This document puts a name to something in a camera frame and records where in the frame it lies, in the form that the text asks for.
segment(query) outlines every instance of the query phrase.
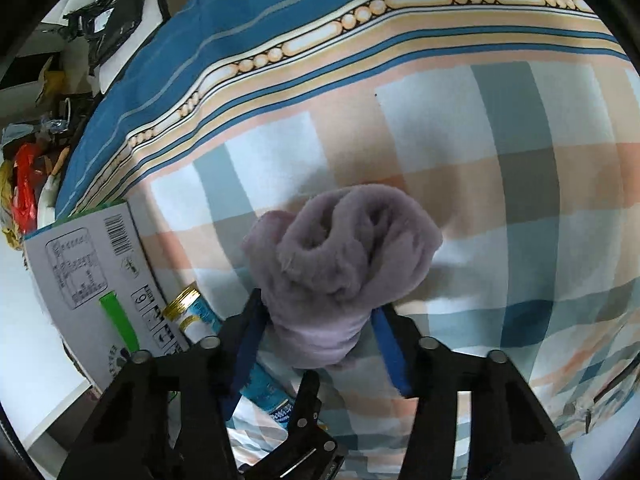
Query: can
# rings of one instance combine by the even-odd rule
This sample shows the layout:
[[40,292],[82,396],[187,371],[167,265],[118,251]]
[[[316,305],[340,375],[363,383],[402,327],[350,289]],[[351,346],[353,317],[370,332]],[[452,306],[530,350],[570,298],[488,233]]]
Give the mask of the can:
[[[162,314],[176,323],[192,343],[209,335],[217,335],[222,328],[222,321],[201,295],[195,282],[169,303]],[[240,393],[286,429],[294,400],[258,363],[251,368],[249,381]]]

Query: rolled towel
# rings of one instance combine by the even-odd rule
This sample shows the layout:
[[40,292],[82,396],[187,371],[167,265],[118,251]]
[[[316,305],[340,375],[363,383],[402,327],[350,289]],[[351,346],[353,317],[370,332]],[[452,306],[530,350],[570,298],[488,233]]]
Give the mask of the rolled towel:
[[426,276],[442,234],[399,189],[367,184],[322,193],[297,214],[269,211],[242,248],[292,366],[336,364],[372,309]]

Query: white wall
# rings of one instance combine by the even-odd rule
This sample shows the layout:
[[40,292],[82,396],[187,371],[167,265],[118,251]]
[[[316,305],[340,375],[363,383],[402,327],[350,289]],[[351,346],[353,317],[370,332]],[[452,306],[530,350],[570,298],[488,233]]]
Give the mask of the white wall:
[[3,88],[0,90],[0,117],[16,116],[24,112],[24,120],[30,121],[41,91],[42,83],[39,81]]
[[47,52],[61,52],[65,45],[65,40],[56,32],[55,26],[39,23],[20,48],[17,57],[46,54]]
[[24,447],[87,388],[40,309],[22,253],[0,239],[0,401]]

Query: barcode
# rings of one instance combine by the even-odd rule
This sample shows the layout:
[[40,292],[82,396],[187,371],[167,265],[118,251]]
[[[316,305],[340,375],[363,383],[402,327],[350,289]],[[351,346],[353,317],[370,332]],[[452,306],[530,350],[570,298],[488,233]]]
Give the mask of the barcode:
[[111,241],[111,247],[116,256],[131,250],[131,242],[122,221],[122,215],[114,215],[104,219],[104,226]]

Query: bed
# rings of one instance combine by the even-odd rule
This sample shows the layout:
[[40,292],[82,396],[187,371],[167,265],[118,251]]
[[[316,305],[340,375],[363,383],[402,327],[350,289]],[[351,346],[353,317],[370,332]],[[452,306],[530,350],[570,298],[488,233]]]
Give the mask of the bed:
[[[262,213],[399,187],[445,241],[397,311],[457,351],[507,352],[570,443],[638,387],[632,370],[607,390],[640,349],[639,100],[584,0],[191,0],[95,111],[56,212],[125,198],[167,299],[197,280],[226,317]],[[270,337],[258,358],[293,393]],[[370,326],[321,379],[342,478],[395,476],[415,401]],[[461,395],[454,478],[469,429]],[[285,437],[244,401],[229,434],[239,463]]]

